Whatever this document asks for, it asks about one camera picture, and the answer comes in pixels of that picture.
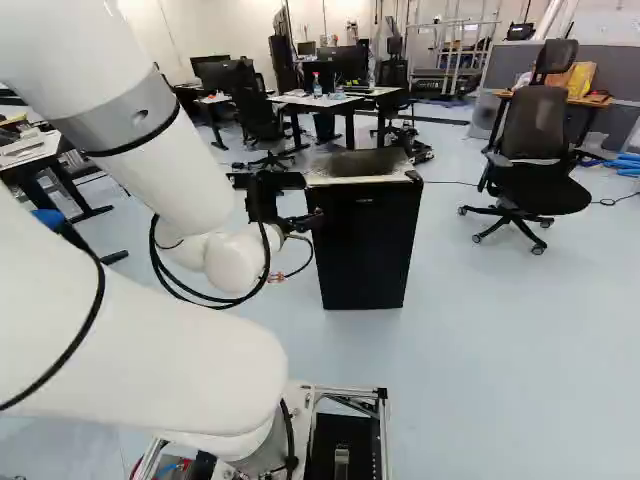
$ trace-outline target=yellow item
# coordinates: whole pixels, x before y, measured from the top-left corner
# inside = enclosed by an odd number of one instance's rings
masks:
[[[571,78],[567,83],[569,98],[582,98],[589,93],[597,67],[595,62],[576,62],[573,64]]]
[[[27,114],[23,113],[23,114],[18,115],[16,117],[7,118],[6,120],[1,121],[0,122],[0,127],[11,125],[12,123],[26,122],[26,121],[27,121]]]

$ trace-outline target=white desk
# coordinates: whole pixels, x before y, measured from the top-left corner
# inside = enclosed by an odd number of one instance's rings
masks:
[[[203,97],[194,100],[195,103],[201,103],[202,105],[215,105],[217,103],[230,102],[232,98],[224,93],[219,93],[215,96]]]
[[[373,87],[372,92],[348,92],[347,95],[355,98],[364,98],[367,100],[373,100],[378,107],[378,148],[384,147],[384,131],[385,120],[387,118],[387,112],[394,111],[394,97],[396,94],[405,90],[401,87]]]
[[[33,202],[37,208],[57,210],[58,207],[51,200],[47,192],[38,182],[36,176],[42,170],[50,168],[58,178],[64,189],[69,192],[71,198],[82,209],[82,213],[70,221],[72,223],[95,217],[101,213],[113,210],[113,205],[92,208],[82,194],[78,191],[73,178],[64,169],[58,160],[61,147],[62,135],[57,130],[52,130],[44,134],[44,143],[27,154],[21,156],[0,156],[0,178],[9,185],[17,185],[25,193],[27,198]]]
[[[44,143],[42,145],[33,147],[18,155],[0,154],[0,171],[9,170],[20,165],[41,160],[45,157],[56,155],[58,152],[58,147],[60,146],[61,138],[62,135],[60,134],[60,132],[57,130],[53,130],[51,132],[43,134],[42,139],[44,140]]]
[[[229,150],[229,147],[224,144],[220,136],[220,129],[218,128],[217,122],[218,115],[215,112],[215,106],[231,103],[232,100],[230,96],[224,93],[218,93],[215,96],[197,98],[193,101],[193,103],[201,107],[201,111],[204,111],[209,118],[209,125],[211,126],[211,130],[213,130],[213,135],[216,137],[215,141],[211,142],[211,145],[218,147],[220,150]]]
[[[402,90],[401,87],[373,87],[372,92],[346,92],[349,97],[377,98]]]
[[[296,150],[307,148],[309,146],[308,143],[302,143],[300,122],[298,120],[298,113],[309,111],[344,116],[347,148],[349,150],[355,150],[353,116],[355,114],[356,105],[363,101],[361,97],[346,97],[340,100],[333,100],[329,99],[327,95],[323,95],[320,98],[314,98],[313,95],[307,95],[306,97],[278,95],[277,97],[269,97],[267,100],[273,103],[284,103],[286,105],[291,117],[291,126],[293,128],[293,139],[296,144]]]
[[[307,95],[306,97],[297,97],[295,95],[278,95],[276,97],[269,97],[267,100],[274,103],[286,103],[287,105],[302,105],[310,108],[325,109],[334,108],[340,105],[346,105],[347,103],[357,102],[360,98],[347,97],[341,100],[329,99],[327,95],[323,95],[320,98],[314,98],[313,95]]]

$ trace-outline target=bottle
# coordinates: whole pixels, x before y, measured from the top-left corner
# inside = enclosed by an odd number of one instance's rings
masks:
[[[318,72],[313,72],[313,98],[322,97],[322,87],[320,86],[320,80],[318,80]]]

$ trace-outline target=table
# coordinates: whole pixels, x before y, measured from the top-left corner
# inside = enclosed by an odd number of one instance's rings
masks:
[[[378,107],[378,140],[376,146],[384,147],[385,120],[390,111],[395,111],[396,98],[404,90],[401,87],[373,87],[372,92],[347,92],[349,97],[360,97],[373,100]]]
[[[199,105],[202,109],[206,110],[207,116],[209,118],[209,122],[211,125],[211,130],[213,130],[213,135],[216,137],[215,142],[211,142],[211,145],[214,147],[218,147],[220,150],[229,150],[224,142],[222,141],[222,137],[220,136],[220,129],[218,128],[217,115],[215,111],[212,111],[216,105],[221,105],[224,103],[231,103],[232,98],[224,93],[219,93],[213,97],[204,97],[197,98],[194,100],[194,103]]]
[[[504,111],[507,108],[508,103],[511,101],[513,97],[513,91],[511,90],[497,90],[493,92],[493,94],[498,97],[500,101],[500,106],[498,107],[498,112],[496,113],[496,120],[493,122],[493,128],[491,129],[491,136],[489,137],[489,145],[488,148],[493,147],[493,144],[498,137],[498,132],[500,131],[500,125],[502,123],[502,117],[504,116]],[[576,147],[579,147],[584,142],[584,139],[587,137],[591,126],[593,125],[593,121],[596,119],[596,115],[598,112],[607,108],[609,105],[613,103],[613,97],[607,98],[603,102],[590,100],[589,98],[568,98],[567,105],[575,105],[578,107],[583,107],[587,109],[587,121],[585,122],[580,135],[576,141]]]
[[[192,84],[192,85],[174,85],[171,87],[173,93],[178,97],[178,101],[184,111],[187,112],[187,115],[190,117],[194,117],[200,114],[200,110],[198,106],[194,104],[194,101],[198,99],[198,97],[202,97],[206,95],[202,85]]]
[[[44,134],[43,145],[34,147],[27,155],[0,156],[0,179],[6,184],[20,187],[37,208],[58,210],[56,204],[35,178],[38,172],[50,168],[62,186],[69,192],[71,198],[82,209],[80,215],[69,219],[71,223],[77,223],[113,210],[113,205],[92,208],[78,191],[73,183],[73,178],[58,161],[58,155],[72,148],[70,145],[68,148],[61,147],[61,139],[60,132],[53,130]]]
[[[362,97],[346,97],[341,100],[332,100],[328,96],[323,95],[320,98],[314,98],[312,95],[306,97],[296,97],[294,95],[279,95],[269,97],[267,100],[274,103],[284,103],[286,109],[291,116],[291,127],[293,128],[293,140],[295,148],[290,151],[298,151],[309,147],[309,144],[303,144],[300,132],[299,113],[320,112],[331,115],[342,115],[345,120],[346,144],[347,149],[355,150],[355,132],[353,125],[353,116],[357,105],[362,103]]]

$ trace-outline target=chair base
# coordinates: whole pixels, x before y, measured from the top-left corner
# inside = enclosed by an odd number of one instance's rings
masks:
[[[260,160],[255,160],[253,162],[247,162],[247,167],[249,169],[257,167],[260,170],[280,170],[282,172],[286,172],[287,170],[289,170],[289,167],[282,163],[282,160],[291,160],[291,166],[293,166],[294,159],[294,156],[286,155],[285,152],[274,155],[273,153],[268,151],[266,157],[261,158]]]
[[[533,233],[533,231],[531,231],[529,226],[525,223],[525,220],[528,222],[539,223],[542,228],[551,227],[551,225],[553,225],[555,221],[553,218],[541,217],[539,215],[522,212],[520,210],[508,209],[501,207],[500,205],[490,206],[489,208],[478,208],[472,207],[470,205],[463,205],[462,207],[458,207],[458,215],[464,216],[467,214],[467,212],[500,217],[500,219],[489,228],[483,230],[482,232],[476,233],[471,237],[471,239],[475,243],[481,243],[483,238],[488,237],[503,225],[513,223],[529,239],[533,240],[534,245],[531,248],[531,253],[533,253],[534,255],[542,255],[547,249],[548,245],[544,240],[542,240],[535,233]]]

